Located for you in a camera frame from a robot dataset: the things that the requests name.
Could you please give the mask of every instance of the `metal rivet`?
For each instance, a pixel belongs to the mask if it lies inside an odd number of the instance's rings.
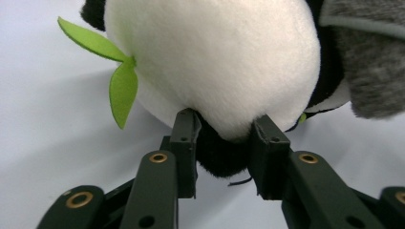
[[[84,199],[79,202],[75,202],[76,198],[81,198],[81,197],[84,197]],[[92,199],[93,199],[93,194],[90,192],[76,193],[73,196],[71,196],[70,198],[68,198],[68,200],[66,201],[66,206],[68,208],[83,207],[83,206],[87,205],[90,201],[92,201]]]
[[[167,155],[162,153],[157,153],[149,157],[149,160],[154,163],[162,163],[167,160]]]
[[[300,160],[308,163],[308,164],[316,164],[318,163],[318,158],[316,158],[316,156],[312,156],[309,154],[301,154],[299,155]]]
[[[405,204],[405,192],[397,192],[395,197],[399,200],[399,202]]]

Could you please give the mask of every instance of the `panda ear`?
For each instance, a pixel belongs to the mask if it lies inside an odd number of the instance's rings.
[[[86,3],[80,12],[81,17],[85,22],[100,31],[105,31],[105,1],[106,0],[86,0]]]

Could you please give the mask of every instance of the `green leaf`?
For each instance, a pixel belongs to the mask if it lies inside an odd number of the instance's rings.
[[[134,72],[134,59],[126,59],[114,72],[110,81],[110,103],[113,117],[123,129],[135,101],[138,78]]]
[[[298,119],[298,123],[303,123],[305,122],[305,120],[307,120],[307,114],[302,113],[300,118]]]
[[[57,18],[57,23],[69,38],[90,52],[119,62],[123,62],[128,58],[110,40],[94,31],[79,27],[61,17]]]

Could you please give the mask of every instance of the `white table surface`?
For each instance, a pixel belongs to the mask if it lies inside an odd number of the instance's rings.
[[[87,26],[83,0],[2,0],[0,4],[0,228],[35,228],[65,191],[89,184],[109,192],[135,176],[144,154],[170,129],[138,103],[120,130],[109,105],[114,62],[80,49],[58,15]],[[405,185],[405,115],[354,117],[350,105],[288,134],[294,150],[323,156],[353,188],[375,198]],[[197,199],[180,200],[180,228],[287,228],[278,201],[253,182],[228,188],[199,168]]]

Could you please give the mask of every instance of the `gray fabric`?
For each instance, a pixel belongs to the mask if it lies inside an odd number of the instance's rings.
[[[405,42],[343,28],[335,33],[354,113],[385,118],[405,111]]]
[[[404,112],[405,0],[325,0],[320,24],[334,27],[354,113]]]
[[[404,0],[326,0],[321,26],[386,34],[405,40]]]

